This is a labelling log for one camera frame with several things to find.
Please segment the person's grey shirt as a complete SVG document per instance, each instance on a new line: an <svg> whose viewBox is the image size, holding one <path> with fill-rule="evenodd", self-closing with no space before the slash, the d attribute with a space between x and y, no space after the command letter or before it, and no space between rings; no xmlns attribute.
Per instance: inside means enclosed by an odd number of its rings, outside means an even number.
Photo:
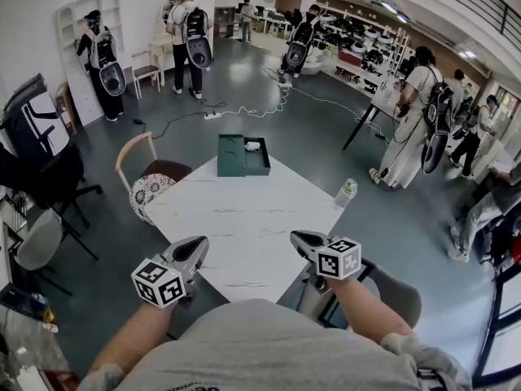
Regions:
<svg viewBox="0 0 521 391"><path fill-rule="evenodd" d="M380 344L254 299L219 306L128 374L90 373L78 391L473 391L465 369L416 336Z"/></svg>

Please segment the dark green box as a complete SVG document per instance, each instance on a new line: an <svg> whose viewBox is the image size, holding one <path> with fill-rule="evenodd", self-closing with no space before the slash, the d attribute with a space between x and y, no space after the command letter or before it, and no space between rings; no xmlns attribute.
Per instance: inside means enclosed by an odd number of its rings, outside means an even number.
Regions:
<svg viewBox="0 0 521 391"><path fill-rule="evenodd" d="M262 153L247 152L244 144L247 141L258 141ZM268 176L271 171L269 154L265 140L259 137L248 137L241 134L220 134L218 137L217 176L218 177L250 177Z"/></svg>

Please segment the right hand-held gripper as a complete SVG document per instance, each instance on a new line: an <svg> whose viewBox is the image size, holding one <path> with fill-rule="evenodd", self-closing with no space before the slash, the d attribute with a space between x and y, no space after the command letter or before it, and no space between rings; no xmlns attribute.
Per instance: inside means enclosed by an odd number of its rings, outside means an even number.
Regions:
<svg viewBox="0 0 521 391"><path fill-rule="evenodd" d="M347 237L336 239L316 231L290 233L300 256L316 267L317 277L344 280L361 269L361 245Z"/></svg>

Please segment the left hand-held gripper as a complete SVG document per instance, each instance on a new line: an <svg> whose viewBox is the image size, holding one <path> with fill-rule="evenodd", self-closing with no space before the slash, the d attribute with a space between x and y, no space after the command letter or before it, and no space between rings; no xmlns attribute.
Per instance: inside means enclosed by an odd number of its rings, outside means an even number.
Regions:
<svg viewBox="0 0 521 391"><path fill-rule="evenodd" d="M160 309L188 308L195 298L195 274L208 250L208 237L198 235L171 244L160 259L144 259L131 274L137 294Z"/></svg>

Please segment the white chair with brown seat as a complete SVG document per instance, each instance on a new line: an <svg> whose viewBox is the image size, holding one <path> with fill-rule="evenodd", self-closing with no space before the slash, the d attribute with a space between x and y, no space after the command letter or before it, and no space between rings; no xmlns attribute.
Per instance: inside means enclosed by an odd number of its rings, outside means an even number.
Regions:
<svg viewBox="0 0 521 391"><path fill-rule="evenodd" d="M151 52L142 51L130 56L131 73L137 99L142 98L141 81L149 79L151 86L161 92L160 69L150 61Z"/></svg>

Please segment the white shelving rack with equipment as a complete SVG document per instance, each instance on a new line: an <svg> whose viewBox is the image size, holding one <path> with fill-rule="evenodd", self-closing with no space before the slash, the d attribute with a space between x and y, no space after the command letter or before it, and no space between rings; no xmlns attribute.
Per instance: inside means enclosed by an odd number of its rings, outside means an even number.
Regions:
<svg viewBox="0 0 521 391"><path fill-rule="evenodd" d="M352 17L353 19L371 24L374 28L380 28L385 32L396 35L394 54L383 64L364 61L349 52L339 52L335 46L330 46L324 42L323 36L318 39L319 47L324 55L322 71L359 90L363 94L374 95L389 79L398 74L398 69L405 59L405 52L409 49L410 36L402 28L395 30L390 26L375 23L372 20L359 17L347 11L339 11L328 7L324 8L323 20L326 19L327 13L331 13L334 17L339 18Z"/></svg>

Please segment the glass side table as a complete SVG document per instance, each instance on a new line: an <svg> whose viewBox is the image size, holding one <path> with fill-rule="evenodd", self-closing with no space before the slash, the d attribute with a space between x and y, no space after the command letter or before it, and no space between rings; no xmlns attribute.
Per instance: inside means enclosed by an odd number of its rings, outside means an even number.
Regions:
<svg viewBox="0 0 521 391"><path fill-rule="evenodd" d="M13 383L36 373L76 374L59 345L57 334L43 322L9 309L0 301L0 371Z"/></svg>

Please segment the white table with black legs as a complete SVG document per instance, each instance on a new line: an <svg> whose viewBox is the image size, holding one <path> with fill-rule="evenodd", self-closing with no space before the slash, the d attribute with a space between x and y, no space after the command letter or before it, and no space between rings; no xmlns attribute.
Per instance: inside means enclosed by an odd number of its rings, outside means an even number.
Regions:
<svg viewBox="0 0 521 391"><path fill-rule="evenodd" d="M365 113L360 119L356 119L357 125L345 142L343 150L345 151L348 148L361 131L363 125L374 125L374 121L378 116L385 116L391 119L392 123L399 123L400 119L398 118L398 107L396 105L399 95L397 90L388 88L377 90Z"/></svg>

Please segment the black balcony railing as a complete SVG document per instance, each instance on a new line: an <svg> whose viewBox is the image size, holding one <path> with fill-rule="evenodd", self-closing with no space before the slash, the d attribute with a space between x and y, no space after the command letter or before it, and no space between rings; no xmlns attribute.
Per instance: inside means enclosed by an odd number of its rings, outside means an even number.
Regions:
<svg viewBox="0 0 521 391"><path fill-rule="evenodd" d="M492 26L521 52L521 15L504 0L454 0Z"/></svg>

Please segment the round patterned cushion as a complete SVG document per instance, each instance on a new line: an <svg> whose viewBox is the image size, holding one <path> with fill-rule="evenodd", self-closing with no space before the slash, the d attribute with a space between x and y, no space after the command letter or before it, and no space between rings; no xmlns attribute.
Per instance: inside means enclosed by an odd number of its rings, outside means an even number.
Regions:
<svg viewBox="0 0 521 391"><path fill-rule="evenodd" d="M138 217L153 226L145 208L158 196L176 184L175 180L163 174L148 174L137 180L129 193L129 202Z"/></svg>

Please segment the person's left forearm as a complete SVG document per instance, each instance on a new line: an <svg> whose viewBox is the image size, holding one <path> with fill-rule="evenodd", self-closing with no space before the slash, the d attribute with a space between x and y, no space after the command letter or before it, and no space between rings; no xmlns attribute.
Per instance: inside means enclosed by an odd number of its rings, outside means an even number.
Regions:
<svg viewBox="0 0 521 391"><path fill-rule="evenodd" d="M175 304L163 309L142 303L136 313L103 347L90 368L90 373L105 365L116 365L124 374L135 366L153 349L167 339L170 319Z"/></svg>

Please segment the grey shell chair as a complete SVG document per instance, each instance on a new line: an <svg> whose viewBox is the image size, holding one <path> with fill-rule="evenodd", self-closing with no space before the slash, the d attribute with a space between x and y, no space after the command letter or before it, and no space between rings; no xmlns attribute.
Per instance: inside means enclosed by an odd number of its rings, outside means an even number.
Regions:
<svg viewBox="0 0 521 391"><path fill-rule="evenodd" d="M94 254L80 239L73 227L53 209L47 209L30 227L27 237L21 242L15 253L15 261L26 271L52 285L62 293L72 296L66 288L60 286L43 274L44 270L53 272L48 263L58 252L64 239L70 235L95 261Z"/></svg>

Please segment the person's right forearm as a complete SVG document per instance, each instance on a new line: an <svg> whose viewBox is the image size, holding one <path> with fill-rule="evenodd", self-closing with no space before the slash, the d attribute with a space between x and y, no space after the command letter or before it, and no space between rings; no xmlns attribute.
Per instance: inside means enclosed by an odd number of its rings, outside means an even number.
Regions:
<svg viewBox="0 0 521 391"><path fill-rule="evenodd" d="M352 330L380 344L390 334L411 336L412 328L389 306L375 297L352 277L337 280L326 278Z"/></svg>

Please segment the black office chair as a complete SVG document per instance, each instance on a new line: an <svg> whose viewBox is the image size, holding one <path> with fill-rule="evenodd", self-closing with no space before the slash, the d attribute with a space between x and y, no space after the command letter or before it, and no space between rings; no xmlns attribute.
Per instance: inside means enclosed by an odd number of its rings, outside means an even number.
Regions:
<svg viewBox="0 0 521 391"><path fill-rule="evenodd" d="M95 192L103 194L100 185L80 188L84 179L84 164L75 143L69 143L57 156L38 169L9 152L0 142L0 186L27 194L40 209L49 209L59 218L65 232L71 235L94 260L98 256L80 240L79 233L63 214L71 205L82 214L77 198Z"/></svg>

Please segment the wooden chair with brown seat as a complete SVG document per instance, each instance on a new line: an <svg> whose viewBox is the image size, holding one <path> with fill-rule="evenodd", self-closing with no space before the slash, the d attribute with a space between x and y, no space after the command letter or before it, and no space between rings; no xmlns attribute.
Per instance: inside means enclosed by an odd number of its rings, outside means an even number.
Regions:
<svg viewBox="0 0 521 391"><path fill-rule="evenodd" d="M115 163L115 171L119 175L124 187L127 191L131 190L131 186L124 174L122 165L124 159L139 143L145 141L150 149L153 161L142 171L140 178L150 176L152 174L161 174L171 178L175 183L181 181L192 172L192 168L170 160L161 160L157 156L155 145L152 140L152 132L141 133L130 139L120 150Z"/></svg>

